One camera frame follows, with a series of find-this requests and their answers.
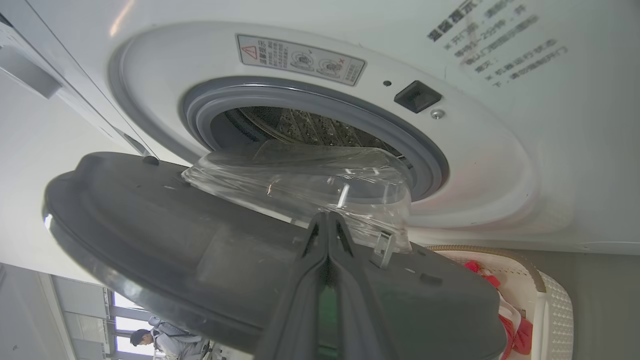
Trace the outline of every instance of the person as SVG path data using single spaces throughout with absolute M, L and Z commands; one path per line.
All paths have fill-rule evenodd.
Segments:
M 131 334 L 131 344 L 150 345 L 164 352 L 165 360 L 200 360 L 205 344 L 201 336 L 170 336 L 159 329 L 140 329 Z

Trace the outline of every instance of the white washing machine panel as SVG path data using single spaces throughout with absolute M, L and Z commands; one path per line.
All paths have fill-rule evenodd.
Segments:
M 16 3 L 0 12 L 36 49 L 51 46 L 44 35 L 27 35 L 31 7 Z M 180 121 L 189 89 L 224 76 L 302 81 L 401 117 L 445 154 L 447 182 L 413 204 L 413 241 L 640 254 L 640 9 L 631 0 L 28 5 L 163 160 L 180 161 L 136 125 L 137 117 L 203 154 Z M 355 86 L 247 66 L 237 34 L 367 65 Z M 443 95 L 418 114 L 394 102 L 415 80 Z M 433 119 L 435 108 L 445 116 Z

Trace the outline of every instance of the clothing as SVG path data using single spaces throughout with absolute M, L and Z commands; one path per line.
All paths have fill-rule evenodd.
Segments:
M 169 336 L 157 330 L 151 330 L 154 346 L 164 352 L 165 360 L 200 360 L 202 348 L 207 340 L 201 336 Z

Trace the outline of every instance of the washing machine door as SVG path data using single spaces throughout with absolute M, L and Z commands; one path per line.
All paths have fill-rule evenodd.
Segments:
M 181 178 L 184 170 L 150 156 L 89 154 L 49 183 L 45 225 L 114 291 L 253 352 L 307 231 L 200 191 Z M 386 270 L 368 261 L 372 248 L 356 245 L 354 253 L 400 359 L 493 359 L 504 350 L 489 282 L 417 245 L 394 254 Z M 337 302 L 323 297 L 319 342 L 335 351 Z

